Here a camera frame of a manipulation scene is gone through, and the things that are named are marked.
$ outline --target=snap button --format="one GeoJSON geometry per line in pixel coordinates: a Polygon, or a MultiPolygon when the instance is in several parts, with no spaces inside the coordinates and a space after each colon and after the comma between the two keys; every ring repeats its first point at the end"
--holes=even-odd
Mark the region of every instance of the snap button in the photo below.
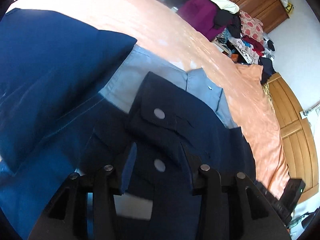
{"type": "Polygon", "coordinates": [[[165,115],[164,115],[164,112],[159,109],[159,108],[156,108],[153,113],[155,114],[155,116],[159,119],[164,119],[165,115]]]}
{"type": "Polygon", "coordinates": [[[165,171],[165,164],[161,160],[155,159],[154,165],[155,165],[155,168],[157,171],[159,171],[159,172],[165,171]]]}

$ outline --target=white wall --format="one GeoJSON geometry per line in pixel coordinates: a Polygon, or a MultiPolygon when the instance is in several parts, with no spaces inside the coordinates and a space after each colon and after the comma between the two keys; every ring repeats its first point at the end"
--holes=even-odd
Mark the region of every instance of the white wall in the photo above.
{"type": "Polygon", "coordinates": [[[305,0],[288,1],[294,6],[290,19],[269,33],[273,65],[308,109],[320,101],[320,23],[305,0]]]}

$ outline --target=orange cloth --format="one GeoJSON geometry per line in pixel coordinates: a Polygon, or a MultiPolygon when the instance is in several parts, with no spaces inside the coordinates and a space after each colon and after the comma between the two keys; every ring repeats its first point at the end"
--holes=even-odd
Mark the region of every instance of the orange cloth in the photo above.
{"type": "Polygon", "coordinates": [[[203,67],[224,88],[233,120],[251,145],[257,180],[276,197],[282,195],[288,168],[278,121],[260,85],[261,66],[234,64],[156,0],[18,0],[9,10],[15,7],[57,11],[97,29],[126,33],[185,71],[203,67]]]}

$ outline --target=wooden headboard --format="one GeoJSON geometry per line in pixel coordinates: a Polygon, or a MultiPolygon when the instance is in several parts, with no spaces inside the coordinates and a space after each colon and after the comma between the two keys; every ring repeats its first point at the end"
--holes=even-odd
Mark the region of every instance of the wooden headboard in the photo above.
{"type": "Polygon", "coordinates": [[[279,73],[268,80],[272,104],[281,128],[284,154],[291,178],[302,178],[306,188],[299,203],[319,191],[316,146],[307,119],[301,119],[302,107],[279,73]]]}

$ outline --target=purple garment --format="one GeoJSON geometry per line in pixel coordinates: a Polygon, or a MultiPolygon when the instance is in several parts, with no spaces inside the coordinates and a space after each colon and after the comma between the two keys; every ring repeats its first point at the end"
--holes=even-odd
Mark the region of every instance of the purple garment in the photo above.
{"type": "Polygon", "coordinates": [[[213,28],[213,19],[218,10],[219,7],[210,0],[189,0],[177,11],[177,14],[194,27],[196,31],[212,41],[226,28],[226,26],[219,29],[213,28]]]}

